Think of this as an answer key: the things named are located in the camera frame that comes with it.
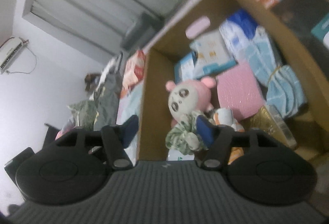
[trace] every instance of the clothing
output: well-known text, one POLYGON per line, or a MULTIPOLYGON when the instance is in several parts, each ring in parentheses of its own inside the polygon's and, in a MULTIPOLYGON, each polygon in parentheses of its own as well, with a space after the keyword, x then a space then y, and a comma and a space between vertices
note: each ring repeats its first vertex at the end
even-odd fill
POLYGON ((178 150, 183 155, 192 155, 194 151, 207 150, 200 135, 196 133, 196 119, 198 116, 205 116, 201 111, 192 111, 185 114, 166 136, 166 147, 178 150))
POLYGON ((122 53, 113 57, 101 74, 99 86, 94 92, 96 118, 93 130, 101 130, 104 126, 116 124, 122 88, 122 57, 122 53))
POLYGON ((257 28, 245 53, 255 77, 268 88, 266 103, 274 105, 283 119, 295 115, 300 106, 307 102, 306 97, 294 71, 289 65, 283 65, 263 27, 257 28))

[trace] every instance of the blue fabric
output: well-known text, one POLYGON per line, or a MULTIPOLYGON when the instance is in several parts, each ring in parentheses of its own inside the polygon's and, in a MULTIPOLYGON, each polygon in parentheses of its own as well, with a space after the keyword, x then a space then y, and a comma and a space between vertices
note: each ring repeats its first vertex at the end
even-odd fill
MULTIPOLYGON (((236 13, 231 15, 228 21, 236 23, 240 26, 248 39, 252 39, 255 36, 256 28, 258 26, 257 22, 247 13, 244 9, 238 10, 236 13)), ((239 42, 238 37, 236 37, 237 41, 233 41, 234 44, 239 42)))
POLYGON ((207 148, 210 148, 214 142, 214 125, 212 125, 205 117, 198 116, 196 119, 196 132, 202 138, 207 148))
POLYGON ((256 33, 250 41, 246 59, 258 81, 268 87, 267 104, 274 105, 282 118, 295 115, 299 107, 307 102, 294 71, 289 65, 282 66, 274 43, 264 31, 256 33), (282 67, 272 75, 278 66, 282 67))

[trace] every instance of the folded towel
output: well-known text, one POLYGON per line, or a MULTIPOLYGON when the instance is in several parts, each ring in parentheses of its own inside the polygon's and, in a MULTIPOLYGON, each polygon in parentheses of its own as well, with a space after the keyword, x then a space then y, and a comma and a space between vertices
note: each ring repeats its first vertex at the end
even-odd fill
POLYGON ((267 104, 274 105, 283 119, 295 115, 307 102, 306 97, 292 68, 282 66, 282 59, 263 27, 257 28, 245 54, 255 77, 268 88, 267 104))

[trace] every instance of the pink box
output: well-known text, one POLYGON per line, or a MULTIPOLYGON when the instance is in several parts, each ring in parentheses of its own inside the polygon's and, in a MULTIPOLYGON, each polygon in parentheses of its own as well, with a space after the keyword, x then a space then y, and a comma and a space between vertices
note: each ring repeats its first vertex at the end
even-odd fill
POLYGON ((242 62, 216 77, 221 108, 232 109, 237 121, 256 114, 265 101, 248 62, 242 62))

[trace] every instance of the electrical cord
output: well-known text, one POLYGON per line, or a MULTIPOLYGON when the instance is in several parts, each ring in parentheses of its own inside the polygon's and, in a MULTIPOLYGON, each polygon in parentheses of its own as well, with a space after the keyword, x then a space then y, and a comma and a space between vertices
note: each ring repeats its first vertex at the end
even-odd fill
MULTIPOLYGON (((26 44, 26 43, 28 43, 28 42, 29 42, 28 40, 23 41, 23 45, 26 44)), ((9 74, 25 74, 25 75, 29 75, 29 74, 31 74, 31 73, 35 70, 35 68, 37 67, 37 63, 38 63, 37 56, 34 54, 33 51, 30 50, 30 48, 29 48, 28 46, 26 46, 26 48, 27 48, 27 49, 33 54, 33 56, 34 56, 35 59, 36 59, 36 63, 35 63, 35 65, 34 65, 34 68, 33 68, 30 72, 20 72, 20 71, 10 72, 10 71, 6 70, 5 72, 6 72, 8 75, 9 75, 9 74)))
POLYGON ((0 46, 0 48, 3 46, 3 45, 5 45, 9 40, 11 40, 12 38, 14 38, 14 37, 10 37, 10 38, 8 38, 4 43, 2 43, 2 45, 0 46))

